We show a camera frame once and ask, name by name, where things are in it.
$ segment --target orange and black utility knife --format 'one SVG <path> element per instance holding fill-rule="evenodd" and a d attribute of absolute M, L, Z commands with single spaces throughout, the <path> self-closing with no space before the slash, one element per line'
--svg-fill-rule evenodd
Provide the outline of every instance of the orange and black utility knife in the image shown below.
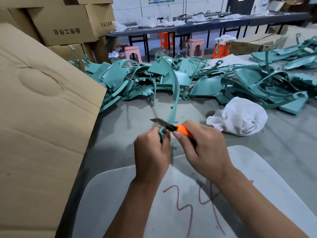
<path fill-rule="evenodd" d="M 169 130 L 171 132 L 177 131 L 177 132 L 180 132 L 180 133 L 186 135 L 189 138 L 189 140 L 191 141 L 191 143 L 194 145 L 194 147 L 197 145 L 196 140 L 194 139 L 192 134 L 190 132 L 188 132 L 187 128 L 184 125 L 182 125 L 182 124 L 172 125 L 172 124 L 169 124 L 168 122 L 166 122 L 162 119 L 158 119 L 158 118 L 150 119 L 150 120 L 156 124 L 161 125 L 162 127 L 165 127 L 167 130 Z"/>

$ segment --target white foam sheet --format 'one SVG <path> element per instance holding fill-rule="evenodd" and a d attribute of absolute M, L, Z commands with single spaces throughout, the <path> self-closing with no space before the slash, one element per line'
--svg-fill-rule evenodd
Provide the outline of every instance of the white foam sheet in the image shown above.
<path fill-rule="evenodd" d="M 309 237 L 316 237 L 317 218 L 266 161 L 241 145 L 228 147 L 228 151 L 233 165 L 253 180 L 268 200 Z M 95 176 L 81 198 L 72 237 L 102 238 L 134 177 L 135 166 Z M 217 193 L 212 186 L 212 196 Z M 210 182 L 190 166 L 185 156 L 173 158 L 154 198 L 144 237 L 236 237 L 209 200 Z"/>

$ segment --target fingernail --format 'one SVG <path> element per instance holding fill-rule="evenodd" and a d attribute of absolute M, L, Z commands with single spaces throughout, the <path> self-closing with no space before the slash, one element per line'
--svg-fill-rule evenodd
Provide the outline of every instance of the fingernail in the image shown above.
<path fill-rule="evenodd" d="M 180 133 L 179 132 L 174 131 L 173 135 L 174 135 L 175 138 L 180 139 Z"/>

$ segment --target forearm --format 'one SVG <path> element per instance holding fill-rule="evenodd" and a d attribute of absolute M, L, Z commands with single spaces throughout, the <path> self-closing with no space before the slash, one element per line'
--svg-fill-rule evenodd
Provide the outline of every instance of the forearm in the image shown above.
<path fill-rule="evenodd" d="M 104 238 L 143 237 L 147 218 L 159 183 L 140 184 L 132 181 L 116 216 Z"/>
<path fill-rule="evenodd" d="M 218 188 L 256 237 L 308 237 L 236 168 L 228 172 Z"/>

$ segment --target person's left hand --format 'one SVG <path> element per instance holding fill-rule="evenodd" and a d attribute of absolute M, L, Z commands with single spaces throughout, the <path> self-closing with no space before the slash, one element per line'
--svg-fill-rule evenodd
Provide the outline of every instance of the person's left hand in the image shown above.
<path fill-rule="evenodd" d="M 159 185 L 171 162 L 171 134 L 167 130 L 160 143 L 160 126 L 152 128 L 134 141 L 136 176 L 134 181 Z"/>

